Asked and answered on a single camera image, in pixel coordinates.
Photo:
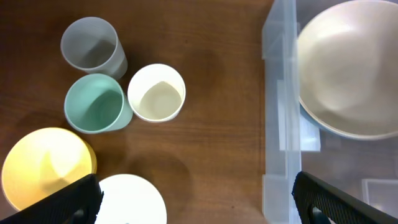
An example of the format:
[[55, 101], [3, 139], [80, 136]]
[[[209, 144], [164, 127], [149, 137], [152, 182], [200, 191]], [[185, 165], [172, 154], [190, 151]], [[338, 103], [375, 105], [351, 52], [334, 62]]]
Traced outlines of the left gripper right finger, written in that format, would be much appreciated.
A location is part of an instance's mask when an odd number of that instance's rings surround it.
[[302, 223], [397, 224], [397, 219], [308, 172], [296, 175], [292, 196]]

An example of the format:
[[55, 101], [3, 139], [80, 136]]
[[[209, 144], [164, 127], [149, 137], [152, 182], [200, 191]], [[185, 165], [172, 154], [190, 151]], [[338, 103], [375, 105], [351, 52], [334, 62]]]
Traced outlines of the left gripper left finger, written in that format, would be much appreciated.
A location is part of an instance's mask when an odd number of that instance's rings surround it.
[[103, 201], [96, 175], [88, 174], [39, 202], [1, 220], [1, 224], [94, 223]]

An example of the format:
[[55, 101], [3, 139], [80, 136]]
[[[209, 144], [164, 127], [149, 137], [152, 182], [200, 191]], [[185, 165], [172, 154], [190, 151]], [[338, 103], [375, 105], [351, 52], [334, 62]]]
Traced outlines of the cream plastic cup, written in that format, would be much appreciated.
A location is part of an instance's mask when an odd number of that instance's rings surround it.
[[174, 119], [186, 99], [182, 76], [169, 65], [155, 63], [137, 71], [129, 82], [127, 98], [134, 114], [150, 123]]

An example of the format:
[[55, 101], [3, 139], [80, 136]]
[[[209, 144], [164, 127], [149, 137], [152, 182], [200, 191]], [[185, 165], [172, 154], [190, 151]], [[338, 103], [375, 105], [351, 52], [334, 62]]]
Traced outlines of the cream large bowl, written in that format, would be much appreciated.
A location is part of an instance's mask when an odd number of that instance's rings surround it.
[[297, 38], [300, 104], [325, 130], [357, 140], [397, 136], [397, 4], [346, 1]]

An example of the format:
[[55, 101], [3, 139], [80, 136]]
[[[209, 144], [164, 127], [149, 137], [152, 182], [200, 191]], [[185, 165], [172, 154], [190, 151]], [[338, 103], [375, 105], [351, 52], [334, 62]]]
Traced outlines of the grey plastic cup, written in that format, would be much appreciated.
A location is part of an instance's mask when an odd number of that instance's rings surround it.
[[116, 29], [99, 17], [84, 17], [68, 26], [60, 41], [64, 59], [86, 73], [120, 79], [127, 72], [127, 58]]

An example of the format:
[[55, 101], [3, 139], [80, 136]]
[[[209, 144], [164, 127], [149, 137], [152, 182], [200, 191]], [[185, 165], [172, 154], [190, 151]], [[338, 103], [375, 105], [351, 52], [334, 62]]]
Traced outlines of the mint green plastic cup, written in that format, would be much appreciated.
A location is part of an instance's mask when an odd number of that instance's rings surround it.
[[133, 117], [120, 84], [100, 73], [78, 79], [68, 90], [63, 108], [69, 125], [85, 134], [122, 129]]

